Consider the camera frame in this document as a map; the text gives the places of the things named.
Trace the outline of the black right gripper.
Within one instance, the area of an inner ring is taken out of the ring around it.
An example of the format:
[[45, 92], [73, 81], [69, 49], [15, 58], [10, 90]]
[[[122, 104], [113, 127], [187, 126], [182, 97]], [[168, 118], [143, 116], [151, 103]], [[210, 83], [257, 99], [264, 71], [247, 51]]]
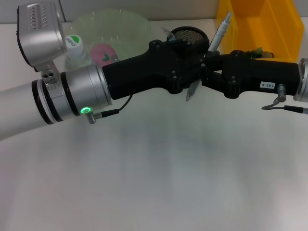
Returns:
[[280, 84], [285, 85], [287, 95], [294, 96], [300, 83], [296, 63], [248, 59], [238, 51], [226, 58], [219, 51], [208, 51], [203, 62], [209, 71], [201, 74], [202, 86], [224, 93], [229, 99], [246, 91], [276, 94]]

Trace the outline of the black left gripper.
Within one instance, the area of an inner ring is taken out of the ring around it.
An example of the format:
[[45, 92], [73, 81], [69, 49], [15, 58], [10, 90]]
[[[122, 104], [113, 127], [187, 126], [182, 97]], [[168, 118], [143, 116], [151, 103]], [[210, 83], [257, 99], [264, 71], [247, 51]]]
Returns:
[[178, 94], [200, 78], [205, 41], [153, 40], [142, 55], [102, 67], [112, 99], [162, 88]]

